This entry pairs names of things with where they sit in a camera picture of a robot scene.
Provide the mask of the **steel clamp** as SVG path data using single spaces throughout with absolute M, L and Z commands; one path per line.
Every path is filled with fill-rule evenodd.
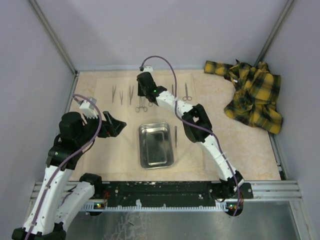
M 140 113 L 140 112 L 147 112 L 147 111 L 148 111 L 148 108 L 146 106 L 144 106 L 143 98 L 140 96 L 139 97 L 139 105 L 135 108 L 135 112 Z

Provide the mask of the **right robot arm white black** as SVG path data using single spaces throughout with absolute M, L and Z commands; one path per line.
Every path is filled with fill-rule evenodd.
M 223 185 L 222 198 L 241 198 L 241 186 L 244 178 L 229 162 L 223 152 L 220 141 L 212 130 L 212 124 L 201 104 L 192 105 L 171 94 L 163 86 L 157 86 L 151 73 L 142 72 L 137 77 L 138 89 L 142 96 L 158 107 L 173 112 L 183 123 L 186 137 L 200 145 L 214 161 L 219 179 Z

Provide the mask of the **short steel tweezers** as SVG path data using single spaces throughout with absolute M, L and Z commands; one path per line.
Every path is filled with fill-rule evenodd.
M 124 97 L 124 93 L 123 91 L 119 92 L 119 98 L 120 98 L 120 104 L 123 105 L 123 97 Z

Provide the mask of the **beige cloth wrap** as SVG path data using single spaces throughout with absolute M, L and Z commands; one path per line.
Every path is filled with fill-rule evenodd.
M 114 103 L 112 87 L 116 86 Z M 129 89 L 134 86 L 133 97 L 129 104 Z M 120 92 L 123 91 L 123 104 Z M 82 170 L 98 175 L 143 173 L 139 159 L 138 128 L 142 124 L 165 122 L 170 133 L 175 134 L 177 126 L 177 148 L 174 147 L 174 163 L 168 172 L 196 171 L 204 168 L 204 159 L 200 147 L 188 140 L 184 134 L 182 122 L 175 114 L 162 107 L 152 106 L 147 112 L 137 113 L 139 104 L 135 77 L 98 78 L 90 95 L 97 100 L 101 111 L 109 111 L 112 117 L 126 122 L 126 127 L 117 137 L 98 138 L 91 150 L 82 158 Z

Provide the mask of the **steel surgical scissors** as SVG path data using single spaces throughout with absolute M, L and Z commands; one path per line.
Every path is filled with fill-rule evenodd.
M 185 87 L 185 96 L 182 98 L 182 100 L 191 101 L 193 98 L 189 95 L 187 83 L 184 84 L 184 87 Z

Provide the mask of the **steel scalpel handle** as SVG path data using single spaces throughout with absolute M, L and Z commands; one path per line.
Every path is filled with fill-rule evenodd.
M 177 148 L 177 143 L 178 143 L 178 126 L 174 126 L 174 145 L 175 148 Z

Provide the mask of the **steel instrument tray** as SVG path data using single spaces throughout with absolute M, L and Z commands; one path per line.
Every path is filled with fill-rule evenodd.
M 146 123 L 138 128 L 139 158 L 143 169 L 169 168 L 174 164 L 170 126 L 166 122 Z

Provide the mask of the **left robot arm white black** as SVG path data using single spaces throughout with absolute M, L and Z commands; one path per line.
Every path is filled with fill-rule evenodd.
M 101 116 L 68 112 L 61 117 L 60 133 L 48 152 L 44 179 L 33 209 L 22 227 L 13 230 L 13 240 L 64 240 L 68 228 L 90 198 L 103 195 L 102 178 L 85 173 L 79 183 L 62 199 L 64 189 L 84 149 L 96 138 L 117 137 L 126 123 L 108 111 Z

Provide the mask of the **long steel tweezers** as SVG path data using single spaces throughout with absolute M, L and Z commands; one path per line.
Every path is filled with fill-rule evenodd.
M 129 86 L 129 104 L 132 104 L 132 98 L 133 98 L 133 94 L 134 94 L 134 86 Z

